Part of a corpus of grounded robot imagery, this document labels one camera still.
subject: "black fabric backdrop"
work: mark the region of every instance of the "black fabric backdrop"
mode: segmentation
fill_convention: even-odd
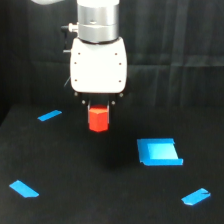
[[[224,106],[224,2],[121,0],[130,106]],[[63,85],[69,54],[60,26],[77,22],[75,0],[40,6],[1,1],[1,101],[74,105]],[[70,34],[69,46],[74,34]]]

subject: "black floor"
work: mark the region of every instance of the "black floor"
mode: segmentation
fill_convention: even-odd
[[[12,107],[0,127],[1,224],[224,223],[224,109],[117,107],[100,134],[86,121],[81,107]],[[184,165],[140,164],[139,138],[174,138]],[[23,198],[16,180],[40,195]],[[199,188],[211,197],[184,205]]]

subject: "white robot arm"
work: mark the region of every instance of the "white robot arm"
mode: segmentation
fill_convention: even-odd
[[[52,4],[60,0],[32,0]],[[82,103],[94,104],[93,95],[104,95],[108,114],[115,105],[116,94],[122,96],[127,80],[127,56],[123,39],[119,36],[120,0],[77,0],[78,22],[63,26],[62,31],[76,32],[70,58],[70,80],[75,95],[88,95]]]

